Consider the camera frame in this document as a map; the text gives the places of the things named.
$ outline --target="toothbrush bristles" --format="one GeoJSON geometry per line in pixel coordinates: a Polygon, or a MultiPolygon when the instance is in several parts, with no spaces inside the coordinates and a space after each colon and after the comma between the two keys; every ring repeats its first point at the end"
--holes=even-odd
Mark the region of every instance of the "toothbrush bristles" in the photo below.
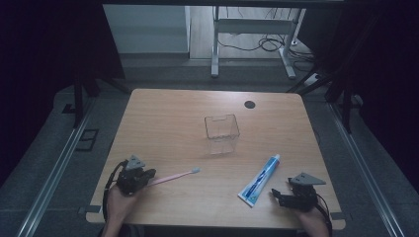
{"type": "Polygon", "coordinates": [[[200,171],[201,171],[201,168],[200,167],[195,167],[194,169],[192,169],[192,173],[193,174],[198,173],[200,171]]]}

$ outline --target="toothbrush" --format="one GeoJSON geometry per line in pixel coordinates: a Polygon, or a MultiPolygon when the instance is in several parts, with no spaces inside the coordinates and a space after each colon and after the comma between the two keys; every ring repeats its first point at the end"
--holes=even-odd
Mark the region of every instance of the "toothbrush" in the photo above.
{"type": "Polygon", "coordinates": [[[181,173],[181,174],[176,174],[176,175],[172,175],[172,176],[169,176],[169,177],[166,177],[166,178],[161,178],[161,179],[158,179],[158,180],[152,181],[152,182],[148,183],[148,186],[158,185],[158,184],[161,184],[161,183],[163,183],[163,182],[167,182],[167,181],[175,180],[175,179],[181,178],[181,177],[186,176],[186,175],[196,174],[196,173],[198,173],[198,172],[200,172],[200,171],[201,171],[201,169],[200,169],[199,167],[195,167],[195,168],[194,168],[194,169],[192,169],[192,171],[190,171],[190,172],[185,172],[185,173],[181,173]]]}

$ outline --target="hand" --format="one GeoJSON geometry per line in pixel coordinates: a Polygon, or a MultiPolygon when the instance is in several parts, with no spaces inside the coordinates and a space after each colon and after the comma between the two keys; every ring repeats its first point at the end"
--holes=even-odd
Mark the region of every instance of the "hand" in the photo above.
{"type": "Polygon", "coordinates": [[[108,221],[105,223],[102,237],[117,237],[124,220],[131,213],[135,204],[139,201],[141,191],[132,196],[125,196],[116,185],[109,189],[108,193],[108,221]]]}
{"type": "Polygon", "coordinates": [[[326,220],[321,212],[314,207],[308,212],[302,212],[297,209],[293,209],[293,213],[301,222],[302,228],[310,237],[328,237],[329,231],[327,230],[326,220]]]}

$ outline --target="wrist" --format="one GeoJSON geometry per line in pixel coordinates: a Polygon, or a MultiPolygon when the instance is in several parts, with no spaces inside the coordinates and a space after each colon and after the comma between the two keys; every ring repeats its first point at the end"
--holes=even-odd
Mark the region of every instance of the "wrist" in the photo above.
{"type": "Polygon", "coordinates": [[[119,236],[123,221],[120,219],[109,218],[105,223],[102,237],[117,237],[119,236]]]}

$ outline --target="transparent container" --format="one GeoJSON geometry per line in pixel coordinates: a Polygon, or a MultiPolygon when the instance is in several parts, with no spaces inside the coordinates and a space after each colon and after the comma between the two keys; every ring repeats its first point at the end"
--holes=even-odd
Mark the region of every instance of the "transparent container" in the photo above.
{"type": "Polygon", "coordinates": [[[235,115],[206,117],[210,154],[233,152],[240,132],[235,115]]]}

